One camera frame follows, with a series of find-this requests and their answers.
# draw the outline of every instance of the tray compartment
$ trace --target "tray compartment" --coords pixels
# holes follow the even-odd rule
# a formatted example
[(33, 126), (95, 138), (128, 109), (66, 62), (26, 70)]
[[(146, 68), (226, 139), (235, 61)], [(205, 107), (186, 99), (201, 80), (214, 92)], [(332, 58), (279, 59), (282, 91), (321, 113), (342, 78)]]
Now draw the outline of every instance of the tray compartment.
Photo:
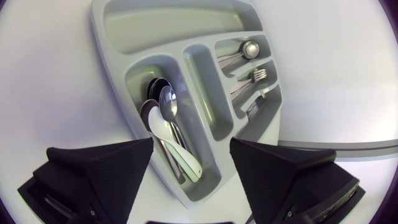
[(192, 37), (262, 30), (252, 6), (229, 0), (114, 0), (105, 6), (104, 27), (124, 54)]
[(233, 117), (211, 53), (204, 45), (192, 45), (184, 50), (183, 56), (195, 91), (201, 96), (200, 104), (211, 133), (220, 141), (232, 131)]
[[(176, 122), (191, 153), (198, 159), (203, 168), (202, 177), (198, 182), (193, 183), (185, 176), (186, 181), (180, 185), (180, 189), (186, 197), (191, 201), (198, 201), (209, 195), (217, 187), (221, 180), (221, 174), (178, 63), (168, 55), (154, 55), (142, 59), (128, 70), (125, 76), (126, 87), (137, 110), (139, 110), (146, 100), (147, 86), (155, 77), (166, 78), (173, 87), (178, 106)], [(159, 145), (155, 145), (155, 150), (162, 155), (162, 162), (155, 165), (156, 169), (168, 169), (172, 173)], [(177, 182), (175, 178), (165, 181), (173, 182), (168, 185), (175, 185)], [(178, 192), (181, 193), (181, 190), (174, 191), (175, 194), (178, 194)]]
[(257, 58), (251, 60), (240, 57), (230, 65), (223, 68), (222, 71), (227, 77), (231, 77), (231, 75), (229, 74), (230, 72), (239, 67), (242, 67), (247, 63), (255, 62), (256, 60), (264, 59), (271, 56), (271, 50), (269, 48), (266, 37), (264, 35), (255, 35), (251, 37), (240, 37), (218, 41), (215, 45), (216, 57), (218, 58), (225, 55), (233, 55), (239, 53), (241, 51), (242, 44), (249, 40), (253, 40), (259, 45), (259, 55), (257, 56)]
[(277, 85), (274, 89), (267, 92), (265, 94), (265, 98), (266, 101), (257, 112), (257, 115), (253, 117), (253, 119), (250, 120), (242, 130), (240, 130), (236, 135), (236, 138), (258, 142), (265, 131), (264, 129), (268, 127), (282, 105), (280, 86)]
[[(235, 110), (236, 116), (239, 119), (243, 119), (246, 116), (246, 110), (248, 106), (258, 97), (266, 92), (272, 90), (278, 81), (276, 67), (273, 61), (269, 61), (262, 64), (257, 69), (266, 69), (267, 78), (260, 80), (256, 83), (250, 83), (247, 88), (232, 101), (233, 108)], [(252, 68), (246, 71), (244, 74), (237, 78), (238, 81), (245, 80), (249, 77), (249, 74), (254, 70)]]

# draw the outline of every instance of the white spoon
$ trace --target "white spoon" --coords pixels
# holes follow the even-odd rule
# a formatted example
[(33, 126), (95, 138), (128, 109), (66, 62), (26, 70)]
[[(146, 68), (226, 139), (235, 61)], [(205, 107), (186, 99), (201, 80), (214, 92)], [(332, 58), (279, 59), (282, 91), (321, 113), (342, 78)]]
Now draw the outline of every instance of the white spoon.
[(166, 147), (174, 159), (180, 164), (192, 182), (197, 182), (202, 174), (202, 168), (199, 162), (180, 146), (175, 140), (169, 130), (169, 122), (163, 119), (162, 113), (158, 106), (153, 107), (148, 116), (149, 127), (152, 133), (159, 139), (163, 140), (165, 144), (171, 147)]

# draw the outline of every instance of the gray edge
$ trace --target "gray edge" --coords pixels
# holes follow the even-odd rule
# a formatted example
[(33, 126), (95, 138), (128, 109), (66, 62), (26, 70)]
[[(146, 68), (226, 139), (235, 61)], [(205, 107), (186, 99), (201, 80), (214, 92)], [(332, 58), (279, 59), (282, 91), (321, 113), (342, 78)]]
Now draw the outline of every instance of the gray edge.
[(279, 140), (278, 146), (306, 150), (334, 149), (336, 150), (337, 157), (340, 158), (337, 158), (338, 161), (352, 161), (353, 158), (358, 158), (361, 161), (373, 161), (398, 156), (398, 139), (390, 141), (358, 143), (299, 142)]

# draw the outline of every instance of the gray plastic tray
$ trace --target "gray plastic tray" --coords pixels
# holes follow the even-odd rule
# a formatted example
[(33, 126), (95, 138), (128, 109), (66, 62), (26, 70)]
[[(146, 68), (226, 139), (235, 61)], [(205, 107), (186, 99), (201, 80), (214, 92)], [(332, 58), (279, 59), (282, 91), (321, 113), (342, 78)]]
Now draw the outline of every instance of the gray plastic tray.
[[(199, 206), (235, 174), (233, 136), (277, 143), (282, 104), (277, 69), (249, 1), (94, 0), (91, 9), (104, 66), (137, 139), (149, 137), (138, 112), (149, 81), (164, 77), (175, 90), (177, 123), (203, 175), (180, 185), (156, 143), (150, 162), (187, 208)], [(245, 40), (259, 44), (258, 58), (220, 69), (216, 58), (236, 53)], [(266, 68), (268, 77), (232, 101), (231, 87), (256, 67)], [(257, 97), (266, 100), (249, 121), (246, 110)]]

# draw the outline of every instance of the fork tines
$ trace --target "fork tines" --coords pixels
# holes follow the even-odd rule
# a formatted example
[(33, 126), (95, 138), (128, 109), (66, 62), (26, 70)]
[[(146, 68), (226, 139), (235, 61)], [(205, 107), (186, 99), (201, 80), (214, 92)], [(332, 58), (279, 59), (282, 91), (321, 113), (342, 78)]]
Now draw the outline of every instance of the fork tines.
[(251, 75), (251, 81), (253, 83), (262, 80), (263, 78), (267, 78), (267, 71), (265, 68), (259, 70), (256, 69)]

